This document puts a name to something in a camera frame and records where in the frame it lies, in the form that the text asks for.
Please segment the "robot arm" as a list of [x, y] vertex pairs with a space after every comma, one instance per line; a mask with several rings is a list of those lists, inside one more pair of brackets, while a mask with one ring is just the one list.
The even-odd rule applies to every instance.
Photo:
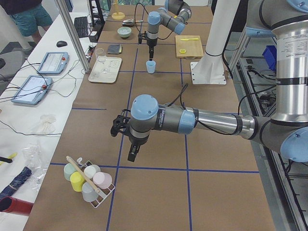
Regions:
[[138, 43], [146, 40], [149, 47], [149, 60], [153, 60], [154, 47], [157, 45], [159, 26], [163, 25], [170, 31], [180, 35], [185, 23], [191, 18], [190, 6], [182, 0], [166, 0], [165, 6], [148, 14], [148, 29], [138, 34]]
[[[219, 84], [218, 65], [235, 17], [239, 0], [218, 0], [205, 54], [192, 63], [193, 84]], [[166, 0], [165, 7], [149, 13], [145, 32], [153, 57], [151, 42], [157, 39], [158, 28], [164, 25], [179, 34], [191, 17], [191, 9], [182, 0]], [[152, 130], [190, 134], [194, 128], [207, 129], [221, 135], [239, 135], [258, 142], [286, 159], [308, 162], [308, 1], [249, 0], [246, 20], [248, 36], [276, 37], [276, 111], [270, 117], [231, 114], [231, 110], [214, 106], [227, 105], [227, 97], [214, 93], [198, 103], [218, 109], [213, 112], [189, 106], [159, 104], [148, 94], [137, 96], [130, 110], [124, 109], [111, 127], [111, 135], [122, 133], [131, 142], [128, 160], [134, 162], [141, 145]]]

